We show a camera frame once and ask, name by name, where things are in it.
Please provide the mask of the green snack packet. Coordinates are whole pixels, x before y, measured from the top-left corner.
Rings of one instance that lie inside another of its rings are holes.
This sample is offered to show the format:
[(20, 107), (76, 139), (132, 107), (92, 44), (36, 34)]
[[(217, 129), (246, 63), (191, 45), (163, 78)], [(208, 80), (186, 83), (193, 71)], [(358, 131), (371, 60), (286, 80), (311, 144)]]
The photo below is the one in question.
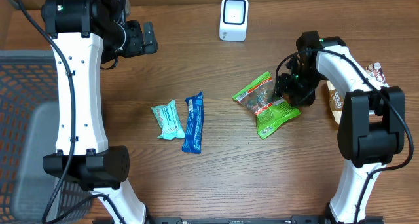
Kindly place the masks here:
[(268, 71), (233, 95), (232, 99), (256, 116), (257, 133), (261, 139), (267, 138), (283, 123), (301, 113), (283, 97), (274, 95), (274, 80)]

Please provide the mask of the teal snack packet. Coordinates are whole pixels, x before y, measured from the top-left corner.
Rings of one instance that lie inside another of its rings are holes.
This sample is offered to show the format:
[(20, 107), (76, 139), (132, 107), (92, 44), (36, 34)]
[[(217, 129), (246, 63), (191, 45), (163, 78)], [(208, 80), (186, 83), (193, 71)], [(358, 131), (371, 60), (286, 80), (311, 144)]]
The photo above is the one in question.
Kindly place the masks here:
[(161, 134), (158, 136), (159, 139), (172, 140), (185, 137), (175, 100), (171, 100), (166, 105), (152, 107), (151, 110), (157, 119), (159, 127), (162, 129)]

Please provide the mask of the blue oreo cookie packet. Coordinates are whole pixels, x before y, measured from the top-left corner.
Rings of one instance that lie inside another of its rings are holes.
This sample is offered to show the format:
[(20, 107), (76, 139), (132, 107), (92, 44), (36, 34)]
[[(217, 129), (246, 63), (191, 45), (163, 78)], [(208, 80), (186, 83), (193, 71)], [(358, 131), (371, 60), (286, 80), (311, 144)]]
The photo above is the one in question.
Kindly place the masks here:
[(202, 132), (204, 125), (204, 95), (199, 92), (195, 96), (185, 99), (188, 107), (185, 141), (182, 151), (200, 154), (202, 151)]

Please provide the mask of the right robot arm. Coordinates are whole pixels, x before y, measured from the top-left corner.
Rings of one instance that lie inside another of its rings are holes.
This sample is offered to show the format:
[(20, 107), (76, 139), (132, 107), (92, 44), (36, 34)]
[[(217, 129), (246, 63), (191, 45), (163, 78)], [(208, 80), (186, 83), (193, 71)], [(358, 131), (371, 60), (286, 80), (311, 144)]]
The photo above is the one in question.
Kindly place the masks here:
[(344, 101), (337, 132), (343, 171), (324, 215), (311, 221), (382, 223), (381, 217), (367, 217), (365, 208), (379, 175), (407, 165), (390, 165), (404, 144), (412, 143), (404, 92), (369, 75), (340, 37), (321, 38), (308, 31), (297, 39), (296, 48), (280, 62), (290, 72), (276, 74), (275, 95), (284, 96), (293, 107), (309, 106), (319, 82), (328, 80)]

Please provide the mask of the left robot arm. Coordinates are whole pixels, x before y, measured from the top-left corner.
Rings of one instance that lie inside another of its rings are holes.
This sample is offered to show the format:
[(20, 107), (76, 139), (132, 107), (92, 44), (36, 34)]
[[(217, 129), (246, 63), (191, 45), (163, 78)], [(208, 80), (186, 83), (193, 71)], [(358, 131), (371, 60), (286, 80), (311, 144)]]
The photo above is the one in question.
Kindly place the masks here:
[(147, 209), (128, 181), (125, 146), (110, 146), (102, 118), (100, 71), (119, 58), (154, 54), (153, 25), (128, 19), (128, 0), (46, 0), (41, 9), (58, 75), (56, 150), (46, 173), (99, 198), (117, 223), (145, 223)]

